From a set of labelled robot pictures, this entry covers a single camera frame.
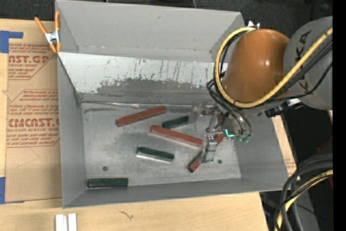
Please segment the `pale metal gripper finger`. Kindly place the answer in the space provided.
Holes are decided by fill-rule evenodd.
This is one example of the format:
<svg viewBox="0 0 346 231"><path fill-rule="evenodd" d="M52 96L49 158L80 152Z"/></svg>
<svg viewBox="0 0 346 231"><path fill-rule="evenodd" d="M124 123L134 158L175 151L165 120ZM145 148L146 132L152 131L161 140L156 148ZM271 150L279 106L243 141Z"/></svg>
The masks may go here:
<svg viewBox="0 0 346 231"><path fill-rule="evenodd" d="M217 142L214 135L207 135L207 144L202 151L202 162L206 163L214 160Z"/></svg>
<svg viewBox="0 0 346 231"><path fill-rule="evenodd" d="M193 102L190 111L190 123L197 122L200 117L213 115L216 109L216 104L208 102Z"/></svg>

